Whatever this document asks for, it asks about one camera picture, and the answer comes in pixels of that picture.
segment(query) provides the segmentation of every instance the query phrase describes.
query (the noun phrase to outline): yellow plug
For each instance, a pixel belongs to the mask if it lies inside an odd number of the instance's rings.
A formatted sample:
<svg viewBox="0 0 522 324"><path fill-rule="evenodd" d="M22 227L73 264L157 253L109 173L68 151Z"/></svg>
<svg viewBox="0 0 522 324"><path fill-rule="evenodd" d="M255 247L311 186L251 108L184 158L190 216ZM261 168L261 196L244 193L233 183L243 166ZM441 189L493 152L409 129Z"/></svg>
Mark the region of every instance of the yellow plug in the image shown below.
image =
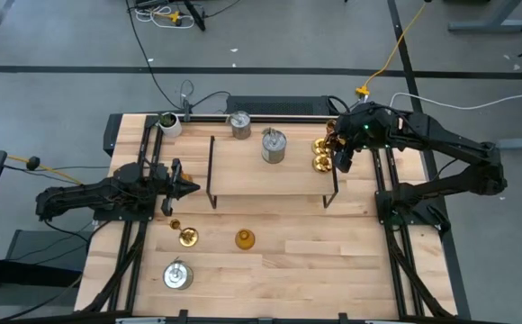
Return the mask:
<svg viewBox="0 0 522 324"><path fill-rule="evenodd" d="M367 85L358 87L357 89L355 89L355 92L357 93L360 99L364 98L367 101L367 98L369 98L369 89L367 89Z"/></svg>
<svg viewBox="0 0 522 324"><path fill-rule="evenodd" d="M358 87L357 89L355 89L355 92L362 96L362 95L369 95L369 89L367 89L367 85L363 85L361 87Z"/></svg>
<svg viewBox="0 0 522 324"><path fill-rule="evenodd" d="M171 13L168 17L169 19L171 19L171 22L177 23L177 21L179 20L179 12Z"/></svg>

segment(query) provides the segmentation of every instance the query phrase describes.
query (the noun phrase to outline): metal can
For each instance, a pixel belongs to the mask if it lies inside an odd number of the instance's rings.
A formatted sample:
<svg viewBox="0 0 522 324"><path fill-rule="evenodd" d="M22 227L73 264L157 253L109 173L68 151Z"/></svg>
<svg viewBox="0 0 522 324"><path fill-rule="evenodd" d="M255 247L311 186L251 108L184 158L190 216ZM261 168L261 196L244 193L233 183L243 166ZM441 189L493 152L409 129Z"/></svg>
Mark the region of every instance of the metal can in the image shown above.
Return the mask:
<svg viewBox="0 0 522 324"><path fill-rule="evenodd" d="M251 135L251 118L246 112L234 112L229 116L233 137L244 140Z"/></svg>
<svg viewBox="0 0 522 324"><path fill-rule="evenodd" d="M283 161L285 158L285 147L287 146L287 138L285 134L273 128L263 130L263 151L261 155L268 163L275 164Z"/></svg>
<svg viewBox="0 0 522 324"><path fill-rule="evenodd" d="M193 270L181 260L175 260L163 272L163 282L172 289L187 289L193 282Z"/></svg>

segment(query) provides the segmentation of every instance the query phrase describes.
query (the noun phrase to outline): brass bell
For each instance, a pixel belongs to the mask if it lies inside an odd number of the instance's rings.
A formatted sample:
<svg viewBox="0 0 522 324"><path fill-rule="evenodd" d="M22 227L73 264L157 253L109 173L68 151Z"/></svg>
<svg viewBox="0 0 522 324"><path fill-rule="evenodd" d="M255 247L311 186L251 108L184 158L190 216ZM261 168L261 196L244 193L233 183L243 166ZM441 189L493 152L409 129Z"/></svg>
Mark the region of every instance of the brass bell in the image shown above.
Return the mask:
<svg viewBox="0 0 522 324"><path fill-rule="evenodd" d="M333 168L331 158L325 154L320 154L313 159L313 169L320 173L327 173Z"/></svg>
<svg viewBox="0 0 522 324"><path fill-rule="evenodd" d="M331 149L325 147L325 139L315 139L311 145L311 150L315 155L330 154Z"/></svg>
<svg viewBox="0 0 522 324"><path fill-rule="evenodd" d="M199 240L199 232L194 228L186 228L181 229L181 222L179 220L171 220L169 222L169 227L171 230L180 230L179 233L179 243L181 243L184 247L192 247Z"/></svg>

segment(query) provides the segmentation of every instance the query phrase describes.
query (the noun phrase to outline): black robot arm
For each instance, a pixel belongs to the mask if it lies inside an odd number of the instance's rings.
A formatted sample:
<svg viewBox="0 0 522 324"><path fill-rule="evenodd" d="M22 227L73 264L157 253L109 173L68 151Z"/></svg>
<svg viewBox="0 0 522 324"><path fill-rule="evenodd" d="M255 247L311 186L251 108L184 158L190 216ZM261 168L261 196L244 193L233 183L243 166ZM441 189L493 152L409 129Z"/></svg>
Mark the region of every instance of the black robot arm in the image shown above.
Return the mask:
<svg viewBox="0 0 522 324"><path fill-rule="evenodd" d="M89 207L97 211L113 212L119 220L126 221L127 215L153 216L158 194L165 199L161 211L171 216L172 199L179 199L200 189L198 184L185 179L181 162L173 160L171 175L163 164L149 164L149 175L136 163L129 163L96 184L81 184L71 187L51 187L37 196L36 213L40 221L50 221L75 208Z"/></svg>
<svg viewBox="0 0 522 324"><path fill-rule="evenodd" d="M493 143L477 143L445 130L421 112L399 111L373 102L360 104L337 118L327 145L334 150L333 164L341 172L349 171L355 151L388 147L432 149L469 164L458 175L424 184L399 184L391 191L391 205L412 208L423 199L463 192L494 195L507 187L500 152Z"/></svg>

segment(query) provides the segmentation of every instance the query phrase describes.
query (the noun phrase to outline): gray floor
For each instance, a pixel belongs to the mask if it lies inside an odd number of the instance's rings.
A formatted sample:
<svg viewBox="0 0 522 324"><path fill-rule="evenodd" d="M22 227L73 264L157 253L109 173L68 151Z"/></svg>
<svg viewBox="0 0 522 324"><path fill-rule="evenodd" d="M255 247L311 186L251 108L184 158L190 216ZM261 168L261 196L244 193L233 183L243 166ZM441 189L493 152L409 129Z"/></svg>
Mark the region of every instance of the gray floor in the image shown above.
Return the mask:
<svg viewBox="0 0 522 324"><path fill-rule="evenodd" d="M0 8L5 1L0 1ZM208 12L230 1L204 3ZM421 1L399 0L403 23ZM451 20L485 17L498 5L433 1L406 40L416 70L522 72L522 34L450 34ZM522 5L512 17L522 18ZM380 68L395 43L387 4L379 0L243 0L211 18L208 30L159 29L137 22L155 66L270 68ZM121 0L16 0L0 27L0 65L136 67L144 64ZM401 69L396 55L390 69ZM212 91L235 95L338 95L348 102L364 76L159 75L175 100L184 79L195 84L194 99ZM482 104L522 93L522 81L417 79L421 95L457 105ZM401 77L378 77L373 99L388 104L407 92ZM221 96L197 112L223 108ZM396 100L410 109L410 101ZM0 149L40 156L44 165L103 166L102 136L109 113L168 109L148 75L0 73ZM423 104L451 131L474 140L522 137L522 99L462 112ZM436 155L437 166L448 161ZM522 151L503 153L509 182L500 196L460 194L447 199L465 289L476 320L522 323ZM455 164L448 174L458 172ZM76 170L83 182L104 170ZM0 180L0 257L15 230L45 230L34 214L34 196L48 179L5 170ZM90 211L73 211L55 224L77 230Z"/></svg>

